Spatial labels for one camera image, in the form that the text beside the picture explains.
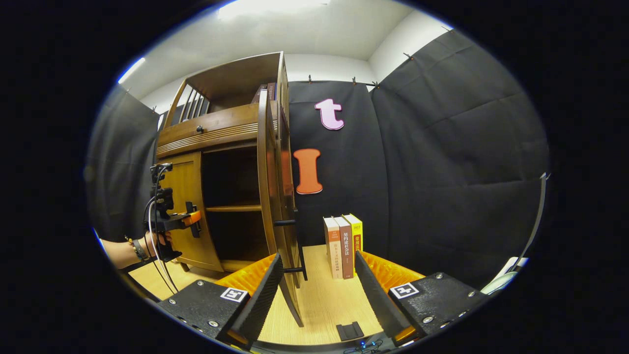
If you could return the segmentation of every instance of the human hand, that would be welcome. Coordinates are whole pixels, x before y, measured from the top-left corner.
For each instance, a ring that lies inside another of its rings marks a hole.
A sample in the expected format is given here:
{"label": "human hand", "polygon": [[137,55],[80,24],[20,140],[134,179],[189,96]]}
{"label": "human hand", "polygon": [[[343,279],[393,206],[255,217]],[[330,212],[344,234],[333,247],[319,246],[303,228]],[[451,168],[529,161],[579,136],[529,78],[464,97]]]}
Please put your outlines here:
{"label": "human hand", "polygon": [[[172,242],[172,238],[170,237],[171,235],[170,231],[166,231],[165,235],[166,235],[166,240],[168,240],[168,242]],[[144,251],[146,251],[146,253],[149,254],[151,257],[155,257],[155,250],[153,249],[153,244],[151,243],[152,241],[156,242],[155,247],[157,247],[157,242],[159,242],[160,244],[166,245],[166,242],[164,241],[164,235],[162,234],[157,235],[154,232],[153,234],[151,234],[150,232],[147,231],[144,236],[148,244],[144,243],[145,239],[140,239],[140,245],[144,247]]]}

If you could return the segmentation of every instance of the human arm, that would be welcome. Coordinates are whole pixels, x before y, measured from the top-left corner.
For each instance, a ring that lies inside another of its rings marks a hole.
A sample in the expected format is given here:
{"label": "human arm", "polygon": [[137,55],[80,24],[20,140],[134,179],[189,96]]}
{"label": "human arm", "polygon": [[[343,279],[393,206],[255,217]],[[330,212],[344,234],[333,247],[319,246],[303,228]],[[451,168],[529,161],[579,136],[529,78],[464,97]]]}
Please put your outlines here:
{"label": "human arm", "polygon": [[[146,238],[141,238],[138,242],[144,249],[144,252],[149,254],[151,257],[154,257],[155,251],[153,250],[153,245],[151,244],[150,235],[151,233],[147,231],[145,234]],[[166,240],[170,242],[170,232],[166,232]],[[159,236],[159,242],[164,245],[166,244],[162,235]],[[133,250],[133,246],[131,246],[128,242],[110,242],[101,240],[101,243],[103,244],[105,253],[107,253],[107,256],[117,269],[126,268],[127,266],[140,262],[140,259]]]}

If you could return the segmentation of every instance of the cabinet door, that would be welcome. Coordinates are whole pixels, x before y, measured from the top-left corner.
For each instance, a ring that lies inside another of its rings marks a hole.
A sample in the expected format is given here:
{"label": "cabinet door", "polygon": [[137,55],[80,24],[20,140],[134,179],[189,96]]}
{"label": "cabinet door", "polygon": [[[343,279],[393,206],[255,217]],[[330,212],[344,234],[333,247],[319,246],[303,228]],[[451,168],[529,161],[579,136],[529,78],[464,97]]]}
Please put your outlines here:
{"label": "cabinet door", "polygon": [[169,212],[186,212],[186,202],[192,202],[201,212],[199,238],[192,236],[190,228],[171,231],[172,248],[182,253],[178,260],[204,269],[223,271],[221,262],[216,255],[214,242],[212,242],[209,234],[205,216],[206,211],[201,193],[201,152],[168,157],[159,162],[172,163],[172,171],[166,172],[164,174],[166,177],[160,182],[162,188],[172,188],[174,208]]}
{"label": "cabinet door", "polygon": [[[279,177],[280,208],[283,220],[295,219],[295,196],[292,184],[292,166],[291,166],[291,141],[288,123],[284,114],[284,108],[278,102],[280,114],[277,115],[277,175]],[[295,266],[301,266],[299,259],[299,248],[297,243],[297,229],[295,225],[285,226],[284,239],[289,248],[289,257]],[[299,288],[302,273],[293,273],[295,285]]]}
{"label": "cabinet door", "polygon": [[[292,257],[291,246],[286,242],[283,227],[276,227],[273,221],[282,220],[283,201],[280,188],[281,179],[277,173],[277,146],[273,118],[271,114],[267,90],[260,92],[258,110],[258,184],[260,188],[260,204],[262,207],[262,221],[267,238],[269,253],[279,253],[284,268],[296,266]],[[301,327],[301,315],[296,293],[296,283],[293,273],[284,274],[280,283],[282,295],[297,324]]]}

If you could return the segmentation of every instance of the wooden floor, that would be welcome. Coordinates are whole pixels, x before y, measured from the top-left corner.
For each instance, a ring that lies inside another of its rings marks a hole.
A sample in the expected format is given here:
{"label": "wooden floor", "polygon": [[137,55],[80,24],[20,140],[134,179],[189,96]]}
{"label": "wooden floor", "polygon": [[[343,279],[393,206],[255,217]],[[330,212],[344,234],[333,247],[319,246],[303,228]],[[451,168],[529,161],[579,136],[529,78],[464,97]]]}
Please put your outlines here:
{"label": "wooden floor", "polygon": [[[338,343],[341,339],[337,324],[347,325],[354,321],[366,336],[382,332],[360,280],[357,277],[332,279],[325,245],[304,247],[304,260],[308,281],[304,282],[302,278],[301,288],[297,289],[304,327],[297,326],[278,290],[260,332],[260,341],[289,345]],[[184,273],[181,266],[173,263],[168,263],[168,271],[179,289],[197,279],[214,282],[226,275],[196,267]],[[152,265],[136,269],[130,275],[162,300],[172,295]]]}

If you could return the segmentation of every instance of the beaded bracelet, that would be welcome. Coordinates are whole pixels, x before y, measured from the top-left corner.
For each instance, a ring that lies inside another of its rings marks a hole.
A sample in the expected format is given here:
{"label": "beaded bracelet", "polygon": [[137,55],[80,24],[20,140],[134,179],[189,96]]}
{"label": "beaded bracelet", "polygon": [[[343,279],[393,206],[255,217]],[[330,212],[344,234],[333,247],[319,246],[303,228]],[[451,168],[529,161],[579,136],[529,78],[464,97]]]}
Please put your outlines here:
{"label": "beaded bracelet", "polygon": [[133,240],[129,237],[125,236],[125,239],[127,242],[129,242],[129,244],[131,245],[131,247],[133,247],[133,250],[135,251],[135,255],[138,256],[138,258],[140,259],[140,261],[145,261],[147,259],[149,259],[150,257],[146,254],[146,252],[144,252],[144,249],[142,248],[142,246],[140,245],[140,243],[138,242],[138,240]]}

